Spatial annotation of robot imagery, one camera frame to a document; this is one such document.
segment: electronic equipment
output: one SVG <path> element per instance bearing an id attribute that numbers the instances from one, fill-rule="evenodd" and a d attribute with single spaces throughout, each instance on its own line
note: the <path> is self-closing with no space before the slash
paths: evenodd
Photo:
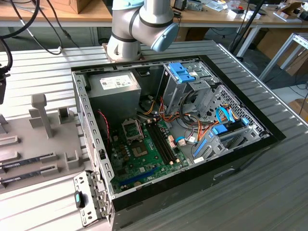
<path id="1" fill-rule="evenodd" d="M 265 0 L 265 2 L 263 3 L 263 5 L 265 4 L 268 4 L 268 5 L 279 5 L 281 3 L 282 0 Z M 254 5 L 258 5 L 260 2 L 260 0 L 249 0 L 249 3 L 250 4 L 254 4 Z M 256 7 L 255 6 L 249 6 L 249 9 L 252 10 L 252 11 L 255 11 L 256 10 Z M 266 15 L 266 11 L 263 10 L 263 9 L 260 9 L 258 11 L 258 13 L 260 15 Z"/>
<path id="2" fill-rule="evenodd" d="M 303 19 L 305 21 L 308 21 L 308 12 L 307 11 L 303 11 L 300 15 L 299 15 L 300 19 Z"/>
<path id="3" fill-rule="evenodd" d="M 74 178 L 85 227 L 103 217 L 113 231 L 126 227 L 285 138 L 205 55 L 74 68 L 72 76 L 93 168 Z"/>
<path id="4" fill-rule="evenodd" d="M 183 11 L 186 7 L 187 0 L 175 0 L 173 8 L 179 11 Z"/>
<path id="5" fill-rule="evenodd" d="M 174 10 L 173 13 L 174 13 L 175 18 L 181 18 L 181 14 L 182 14 L 181 12 Z"/>

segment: metal bracket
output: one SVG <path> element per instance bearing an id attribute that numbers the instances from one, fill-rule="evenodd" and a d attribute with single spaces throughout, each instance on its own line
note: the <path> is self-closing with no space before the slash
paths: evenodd
<path id="1" fill-rule="evenodd" d="M 81 192 L 85 205 L 80 209 L 82 225 L 88 226 L 111 214 L 104 182 L 98 172 L 84 171 L 74 177 L 75 190 Z"/>

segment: blue tab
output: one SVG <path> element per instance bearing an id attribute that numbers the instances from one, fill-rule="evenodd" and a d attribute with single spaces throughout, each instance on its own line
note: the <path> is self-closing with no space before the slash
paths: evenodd
<path id="1" fill-rule="evenodd" d="M 225 131 L 228 131 L 226 127 L 223 124 L 217 125 L 212 128 L 212 131 L 214 132 L 215 135 L 219 135 Z"/>
<path id="2" fill-rule="evenodd" d="M 76 195 L 76 202 L 78 203 L 80 201 L 79 194 Z"/>
<path id="3" fill-rule="evenodd" d="M 249 120 L 247 118 L 243 118 L 242 122 L 247 126 L 249 124 Z"/>
<path id="4" fill-rule="evenodd" d="M 196 80 L 180 63 L 169 64 L 169 67 L 171 72 L 179 79 L 180 83 L 193 82 Z"/>
<path id="5" fill-rule="evenodd" d="M 207 142 L 206 139 L 204 139 L 202 141 L 202 143 L 200 144 L 200 146 L 198 147 L 197 151 L 195 151 L 195 153 L 193 154 L 194 157 L 196 157 L 198 155 L 198 153 L 200 152 L 200 150 L 203 148 L 203 146 L 205 145 L 205 143 Z"/>

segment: red wire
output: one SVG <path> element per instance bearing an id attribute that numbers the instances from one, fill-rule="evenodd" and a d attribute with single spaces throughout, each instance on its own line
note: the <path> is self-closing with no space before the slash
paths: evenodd
<path id="1" fill-rule="evenodd" d="M 106 126 L 107 126 L 107 136 L 108 136 L 107 137 L 107 139 L 108 139 L 107 149 L 109 149 L 109 125 L 108 125 L 108 120 L 107 120 L 107 118 L 105 117 L 105 115 L 103 113 L 101 113 L 100 111 L 98 111 L 98 113 L 104 118 Z"/>

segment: workbench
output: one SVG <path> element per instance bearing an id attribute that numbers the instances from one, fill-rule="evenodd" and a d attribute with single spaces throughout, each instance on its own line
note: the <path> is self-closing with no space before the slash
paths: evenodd
<path id="1" fill-rule="evenodd" d="M 23 6 L 32 6 L 31 3 L 23 4 Z M 247 8 L 245 1 L 241 2 L 244 9 Z M 14 27 L 21 26 L 21 23 L 9 3 L 0 1 L 0 26 Z M 209 7 L 203 6 L 202 12 L 184 10 L 180 21 L 181 27 L 235 27 L 238 28 L 242 24 L 241 18 L 233 19 L 227 15 L 227 11 L 223 10 L 217 12 Z M 267 15 L 261 16 L 260 19 L 254 20 L 250 26 L 251 31 L 246 37 L 243 45 L 237 53 L 237 56 L 243 57 L 249 45 L 252 43 L 258 31 L 261 28 L 308 28 L 308 22 L 302 23 L 287 23 L 276 17 L 272 10 L 265 10 Z M 29 20 L 32 13 L 26 11 L 19 11 L 25 21 Z M 49 7 L 44 7 L 46 16 L 50 19 L 54 26 L 58 26 L 55 22 L 55 17 Z M 112 16 L 102 0 L 92 0 L 89 5 L 80 13 L 68 13 L 56 10 L 59 20 L 64 27 L 111 27 Z M 38 13 L 38 16 L 32 26 L 49 26 L 43 16 Z"/>
<path id="2" fill-rule="evenodd" d="M 142 46 L 146 60 L 207 55 L 286 135 L 252 165 L 219 184 L 153 214 L 124 231 L 305 230 L 308 226 L 308 125 L 221 45 L 213 41 L 173 43 L 163 53 Z M 0 53 L 0 62 L 7 59 Z M 59 56 L 44 51 L 13 52 L 13 68 L 0 112 L 9 120 L 26 116 L 30 95 L 45 93 L 47 111 L 69 106 L 77 113 L 71 67 L 108 62 L 101 47 L 71 48 Z M 79 130 L 83 158 L 82 131 Z M 82 229 L 73 176 L 0 195 L 1 230 Z M 108 231 L 105 220 L 87 230 Z"/>

